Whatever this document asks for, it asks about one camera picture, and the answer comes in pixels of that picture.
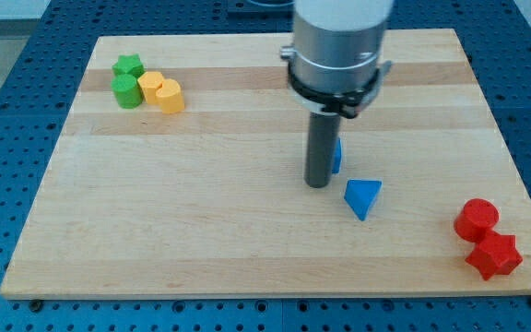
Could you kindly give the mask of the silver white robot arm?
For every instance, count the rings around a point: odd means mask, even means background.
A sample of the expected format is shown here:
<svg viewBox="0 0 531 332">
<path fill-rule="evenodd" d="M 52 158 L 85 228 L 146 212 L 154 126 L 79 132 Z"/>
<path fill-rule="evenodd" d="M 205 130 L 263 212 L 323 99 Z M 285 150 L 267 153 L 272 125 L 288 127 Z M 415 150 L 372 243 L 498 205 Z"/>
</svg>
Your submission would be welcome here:
<svg viewBox="0 0 531 332">
<path fill-rule="evenodd" d="M 293 4 L 292 43 L 280 49 L 288 84 L 309 110 L 304 181 L 329 184 L 341 120 L 378 95 L 392 63 L 378 63 L 393 0 L 302 0 Z"/>
</svg>

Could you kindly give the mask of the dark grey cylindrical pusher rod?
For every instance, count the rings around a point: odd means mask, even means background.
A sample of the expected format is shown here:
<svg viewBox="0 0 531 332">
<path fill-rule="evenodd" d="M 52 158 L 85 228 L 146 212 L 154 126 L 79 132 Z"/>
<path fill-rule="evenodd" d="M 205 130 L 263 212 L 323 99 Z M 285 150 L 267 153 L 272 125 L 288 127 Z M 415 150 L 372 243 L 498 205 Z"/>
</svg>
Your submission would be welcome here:
<svg viewBox="0 0 531 332">
<path fill-rule="evenodd" d="M 331 180 L 340 122 L 334 113 L 310 115 L 304 181 L 312 188 L 323 188 Z"/>
</svg>

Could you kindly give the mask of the black clamp ring mount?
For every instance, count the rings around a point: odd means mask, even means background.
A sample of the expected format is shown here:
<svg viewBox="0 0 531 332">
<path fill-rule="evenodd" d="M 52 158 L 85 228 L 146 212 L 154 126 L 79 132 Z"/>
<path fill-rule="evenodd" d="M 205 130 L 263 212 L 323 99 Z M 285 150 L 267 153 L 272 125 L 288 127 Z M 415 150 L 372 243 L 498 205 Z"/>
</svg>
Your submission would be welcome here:
<svg viewBox="0 0 531 332">
<path fill-rule="evenodd" d="M 303 104 L 312 104 L 314 113 L 335 113 L 346 119 L 354 119 L 370 106 L 378 96 L 386 75 L 392 68 L 392 62 L 386 61 L 377 67 L 372 78 L 363 86 L 348 92 L 327 93 L 307 87 L 287 66 L 289 88 Z"/>
</svg>

